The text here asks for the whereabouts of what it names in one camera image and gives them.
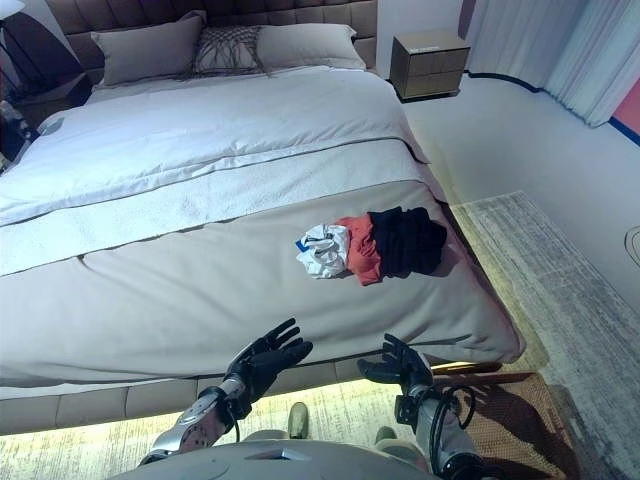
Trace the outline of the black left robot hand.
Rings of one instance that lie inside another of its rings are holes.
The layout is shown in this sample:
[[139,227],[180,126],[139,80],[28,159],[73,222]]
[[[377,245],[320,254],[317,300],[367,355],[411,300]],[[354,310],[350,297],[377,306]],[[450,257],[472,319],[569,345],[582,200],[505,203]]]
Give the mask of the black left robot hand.
[[240,380],[244,404],[251,406],[264,396],[278,375],[304,360],[313,343],[304,340],[296,320],[290,318],[242,350],[229,365],[225,379]]

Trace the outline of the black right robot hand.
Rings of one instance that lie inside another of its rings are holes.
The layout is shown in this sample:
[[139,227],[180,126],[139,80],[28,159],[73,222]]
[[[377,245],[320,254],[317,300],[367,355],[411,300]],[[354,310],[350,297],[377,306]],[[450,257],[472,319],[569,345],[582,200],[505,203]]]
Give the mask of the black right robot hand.
[[415,396],[433,385],[433,374],[426,357],[390,333],[384,334],[381,362],[359,359],[357,365],[366,379],[398,384],[404,395]]

